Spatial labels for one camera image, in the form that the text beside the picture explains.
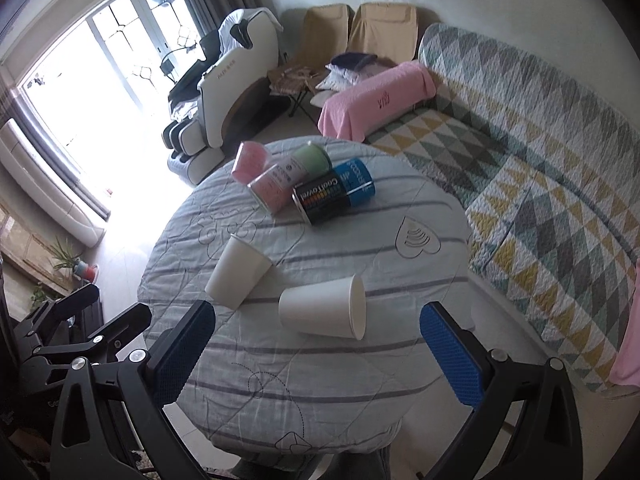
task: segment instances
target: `pink towel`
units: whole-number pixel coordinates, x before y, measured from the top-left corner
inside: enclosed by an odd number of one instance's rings
[[[362,142],[377,124],[434,95],[427,68],[407,61],[327,99],[318,129],[325,137]]]
[[[625,337],[613,363],[609,381],[640,387],[640,260],[636,262],[636,291]]]

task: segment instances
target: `gray tablecloth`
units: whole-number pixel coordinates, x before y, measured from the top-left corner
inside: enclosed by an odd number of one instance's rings
[[[268,147],[278,155],[308,140],[326,145],[334,164],[361,158],[375,179],[375,198],[315,227],[293,206],[272,219],[231,179],[227,164],[168,223],[138,290],[153,311],[145,333],[151,345],[194,300],[211,301],[204,286],[231,233],[276,263],[238,311],[215,305],[216,332],[178,399],[222,448],[336,453],[384,447],[442,374],[420,337],[423,304],[441,301],[460,325],[472,326],[470,229],[458,201],[404,161],[369,146],[308,137]],[[362,341],[281,327],[284,288],[356,273],[367,291]]]

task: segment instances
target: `sofa seat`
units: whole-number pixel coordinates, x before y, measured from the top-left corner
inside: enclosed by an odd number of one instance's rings
[[[460,200],[474,233],[473,272],[514,304],[590,390],[610,387],[636,272],[589,205],[500,140],[432,108],[369,141]]]

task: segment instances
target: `metal screw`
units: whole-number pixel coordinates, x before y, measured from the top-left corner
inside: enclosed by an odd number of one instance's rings
[[[84,360],[84,357],[77,357],[76,359],[71,361],[71,367],[74,370],[79,370],[80,368],[82,368],[84,366],[85,362],[86,361]]]
[[[491,357],[495,361],[503,363],[509,358],[509,354],[507,354],[507,352],[501,350],[500,348],[494,348],[493,350],[491,350]]]
[[[142,349],[134,350],[129,354],[129,361],[132,363],[139,363],[146,357],[146,352]]]
[[[564,368],[564,363],[558,359],[557,357],[552,357],[551,360],[549,361],[549,365],[554,369],[554,370],[562,370]]]

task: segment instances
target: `white paper cup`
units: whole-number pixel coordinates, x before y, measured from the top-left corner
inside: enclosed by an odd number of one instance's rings
[[[278,306],[280,323],[308,334],[358,341],[367,327],[367,301],[360,276],[287,288]]]
[[[231,235],[204,290],[217,304],[237,310],[271,265],[258,249]]]

